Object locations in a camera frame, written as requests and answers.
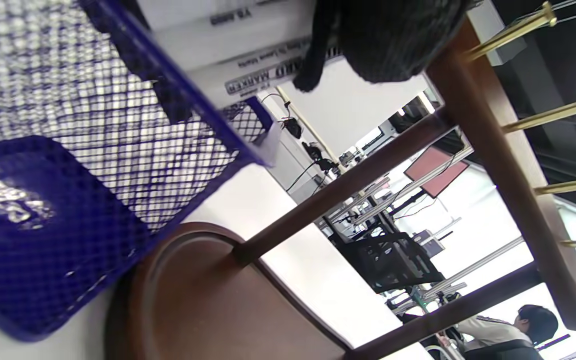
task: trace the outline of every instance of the metal mesh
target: metal mesh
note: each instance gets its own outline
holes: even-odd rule
[[[199,194],[205,198],[224,181],[218,177],[240,148],[227,148],[195,112],[170,125],[159,100],[151,82],[128,71],[110,35],[98,32],[76,3],[0,0],[0,159],[6,162],[0,164],[0,194],[7,194],[0,196],[0,215],[14,223],[15,234],[35,231],[32,240],[0,248],[0,315],[14,324],[7,331],[30,334],[14,336],[28,340],[61,326],[147,250],[148,241],[139,240],[142,223],[153,239],[165,224],[180,220],[180,212],[196,207]],[[266,132],[245,102],[222,114],[249,142]],[[49,180],[57,189],[46,178],[37,183],[51,187],[55,203],[81,210],[72,217],[98,219],[59,219],[74,233],[57,238],[42,233],[37,219],[46,219],[48,229],[64,213],[42,218],[39,206],[33,210],[39,217],[15,217],[11,208],[27,210],[44,191],[30,191],[28,176],[20,188],[23,172],[54,177]],[[23,247],[22,241],[43,243]]]

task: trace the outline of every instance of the blue mesh pen holder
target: blue mesh pen holder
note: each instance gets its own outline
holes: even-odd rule
[[[84,5],[0,0],[0,328],[26,342],[279,134],[256,98],[214,109],[123,7]]]

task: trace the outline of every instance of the black cable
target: black cable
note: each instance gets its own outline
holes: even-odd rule
[[[290,189],[292,189],[295,184],[297,184],[297,182],[299,182],[299,179],[302,178],[302,176],[304,176],[304,174],[306,174],[306,171],[308,171],[308,169],[310,169],[311,167],[313,167],[313,165],[317,164],[317,161],[313,161],[312,164],[309,164],[308,167],[306,167],[306,170],[304,170],[302,173],[299,174],[299,176],[297,176],[297,178],[295,178],[294,182],[292,183],[292,185],[290,185],[288,187],[288,189],[286,189],[285,191],[290,191]]]
[[[455,161],[455,155],[452,155],[452,157],[450,158],[450,161],[448,161],[448,164],[446,165],[446,167],[443,168],[443,170],[442,170],[440,173],[438,173],[437,176],[435,176],[435,178],[437,178],[438,176],[441,176],[443,173],[446,172],[446,170],[448,170],[448,168],[450,168],[450,166],[452,166],[453,162]],[[430,203],[430,205],[426,205],[426,206],[422,207],[421,209],[417,210],[416,212],[414,212],[414,213],[412,213],[412,214],[400,216],[400,217],[398,217],[398,218],[393,218],[392,221],[398,221],[399,219],[404,219],[404,218],[407,218],[407,217],[411,217],[411,216],[413,216],[413,215],[417,215],[417,214],[419,214],[420,212],[422,212],[423,210],[432,207],[432,205],[435,205],[435,203],[437,202],[437,199],[438,199],[438,198],[439,198],[439,195],[435,196],[434,200],[432,201],[432,203]]]
[[[329,171],[330,171],[330,170],[324,171],[324,178],[322,178],[321,182],[319,183],[319,185],[317,185],[317,187],[315,187],[315,191],[313,191],[313,192],[310,194],[310,196],[315,195],[315,193],[316,193],[319,189],[322,189],[322,188],[323,188],[322,185],[325,184],[325,182],[326,182],[326,177],[328,176]]]

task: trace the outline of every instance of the man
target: man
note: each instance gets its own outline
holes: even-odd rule
[[[402,322],[407,323],[418,316],[403,314],[398,315],[398,317]],[[523,360],[524,358],[539,359],[533,347],[552,339],[558,327],[559,322],[553,312],[538,305],[522,306],[513,323],[490,317],[473,316],[455,325],[459,333],[470,335],[474,338],[466,342],[464,347],[460,349],[467,360],[494,359],[495,357],[491,354],[480,356],[479,353],[482,353],[485,347],[504,343],[510,344],[510,347],[501,348],[499,353],[513,349],[523,349],[523,353],[526,353],[527,356],[519,355],[513,358],[516,360]],[[450,328],[446,333],[449,337],[455,338],[451,331],[454,334],[454,328]],[[422,340],[421,344],[424,347],[430,345],[438,346],[439,342],[437,337],[432,336]],[[439,354],[436,351],[432,351],[432,357],[439,359]]]
[[[538,305],[524,305],[513,323],[484,316],[474,316],[457,324],[460,333],[474,339],[466,342],[465,351],[493,346],[511,340],[525,340],[532,346],[550,340],[559,322],[550,310]]]

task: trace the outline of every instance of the desk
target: desk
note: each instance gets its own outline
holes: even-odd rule
[[[266,169],[250,165],[210,196],[186,222],[215,223],[249,239],[295,206]],[[314,225],[262,259],[352,347],[402,325]],[[0,333],[0,360],[102,360],[103,326],[110,295],[110,291],[100,294],[44,341],[16,342]],[[420,344],[414,344],[386,359],[431,357]]]

